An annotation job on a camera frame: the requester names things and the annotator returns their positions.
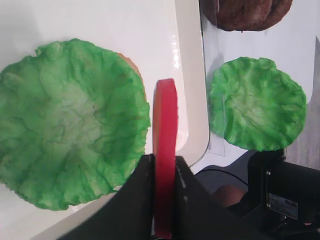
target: sticker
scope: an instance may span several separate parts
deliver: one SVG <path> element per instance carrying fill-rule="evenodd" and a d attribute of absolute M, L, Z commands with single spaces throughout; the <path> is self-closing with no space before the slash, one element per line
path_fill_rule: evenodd
<path fill-rule="evenodd" d="M 271 210 L 289 218 L 298 220 L 298 203 L 269 193 L 269 206 Z"/>

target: fake lettuce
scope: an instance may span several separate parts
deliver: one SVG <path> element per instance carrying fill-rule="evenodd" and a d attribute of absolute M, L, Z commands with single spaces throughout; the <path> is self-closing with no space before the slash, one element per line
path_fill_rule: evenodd
<path fill-rule="evenodd" d="M 0 73 L 0 181 L 65 210 L 123 185 L 145 151 L 149 104 L 117 53 L 53 42 Z"/>
<path fill-rule="evenodd" d="M 240 57 L 214 72 L 210 128 L 243 149 L 278 150 L 303 130 L 306 106 L 303 89 L 272 60 Z"/>

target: white plate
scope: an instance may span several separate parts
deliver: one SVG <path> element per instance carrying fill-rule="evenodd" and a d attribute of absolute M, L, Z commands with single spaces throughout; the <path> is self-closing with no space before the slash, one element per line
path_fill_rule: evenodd
<path fill-rule="evenodd" d="M 72 38 L 124 54 L 140 70 L 151 110 L 157 80 L 173 78 L 179 107 L 177 154 L 192 165 L 207 149 L 209 127 L 198 1 L 1 0 L 0 33 L 0 69 L 33 54 L 39 45 Z M 146 153 L 152 151 L 151 139 L 149 131 Z M 80 211 L 83 217 L 107 199 L 84 207 Z M 60 212 L 41 210 L 0 185 L 0 239 L 30 239 L 82 207 Z"/>

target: burger patty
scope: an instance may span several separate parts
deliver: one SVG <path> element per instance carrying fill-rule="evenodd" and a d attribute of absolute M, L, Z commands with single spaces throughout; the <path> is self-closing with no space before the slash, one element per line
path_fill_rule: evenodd
<path fill-rule="evenodd" d="M 201 0 L 200 3 L 208 20 L 222 30 L 263 31 L 282 20 L 292 1 Z"/>
<path fill-rule="evenodd" d="M 271 11 L 272 0 L 220 0 L 217 27 L 227 31 L 244 31 L 261 24 Z"/>
<path fill-rule="evenodd" d="M 265 21 L 252 28 L 252 31 L 263 31 L 279 23 L 289 12 L 293 0 L 273 0 L 271 11 Z"/>

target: white surface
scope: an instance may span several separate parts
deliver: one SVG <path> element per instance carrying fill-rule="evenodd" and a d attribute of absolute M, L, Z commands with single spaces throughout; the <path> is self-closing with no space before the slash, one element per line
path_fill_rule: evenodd
<path fill-rule="evenodd" d="M 205 152 L 209 127 L 197 1 L 1 0 L 0 32 L 0 69 L 33 54 L 39 45 L 72 38 L 124 54 L 140 70 L 151 109 L 156 81 L 174 78 L 177 154 L 191 165 Z M 151 139 L 149 131 L 146 153 L 152 151 Z M 83 208 L 85 215 L 99 204 Z M 30 239 L 82 207 L 41 210 L 0 184 L 0 239 Z"/>
<path fill-rule="evenodd" d="M 316 28 L 320 33 L 317 7 L 320 7 L 318 0 L 294 0 L 282 21 L 262 32 L 226 32 L 203 18 L 207 76 L 211 78 L 222 63 L 241 56 L 269 58 L 303 88 L 309 102 L 313 91 Z M 210 150 L 192 167 L 194 173 L 209 165 L 228 166 L 246 152 L 214 134 L 210 137 Z"/>

